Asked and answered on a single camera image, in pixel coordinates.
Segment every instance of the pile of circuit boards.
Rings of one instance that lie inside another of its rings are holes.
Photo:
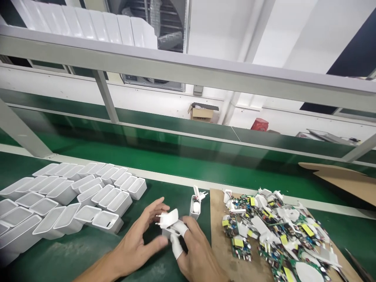
[[[270,264],[275,281],[331,281],[329,269],[339,271],[326,231],[301,204],[284,204],[279,191],[266,189],[240,198],[226,190],[224,203],[230,215],[222,226],[234,257],[251,262],[249,242],[258,240],[258,254]]]

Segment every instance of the white finger cover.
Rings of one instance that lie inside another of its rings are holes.
[[[171,228],[178,231],[183,236],[183,238],[185,232],[188,230],[188,227],[181,220],[178,220],[176,223],[171,225]]]
[[[183,252],[183,248],[180,245],[179,238],[175,234],[171,234],[170,240],[172,243],[172,252],[177,260]]]

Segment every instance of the red object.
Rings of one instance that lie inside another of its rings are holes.
[[[258,131],[267,131],[269,123],[261,118],[257,118],[253,123],[251,130],[258,130]]]

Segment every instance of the ventilation fan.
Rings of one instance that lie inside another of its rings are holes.
[[[184,53],[186,40],[186,0],[122,0],[115,7],[115,1],[108,1],[112,13],[143,18],[158,37],[158,49]],[[161,89],[185,91],[185,84],[173,81],[122,74],[126,84],[150,86]]]

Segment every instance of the hand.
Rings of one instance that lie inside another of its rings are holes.
[[[197,221],[193,217],[183,217],[189,230],[183,235],[189,250],[188,254],[181,251],[177,258],[180,271],[190,282],[229,282],[226,272],[219,266],[212,248]],[[177,237],[172,235],[174,245]]]
[[[151,256],[168,245],[168,239],[162,235],[156,237],[147,245],[144,245],[142,238],[150,223],[159,221],[159,217],[156,217],[156,215],[170,209],[169,206],[163,204],[164,199],[162,197],[147,206],[119,245],[110,253],[110,260],[115,265],[119,277],[127,276],[136,271]]]
[[[144,245],[142,238],[150,223],[159,221],[159,217],[156,217],[156,215],[160,215],[170,209],[169,206],[163,204],[164,199],[162,197],[147,206],[118,246],[113,251],[105,254],[77,277],[74,282],[115,281],[139,269],[152,255],[167,246],[168,240],[163,236],[156,237],[147,245]]]

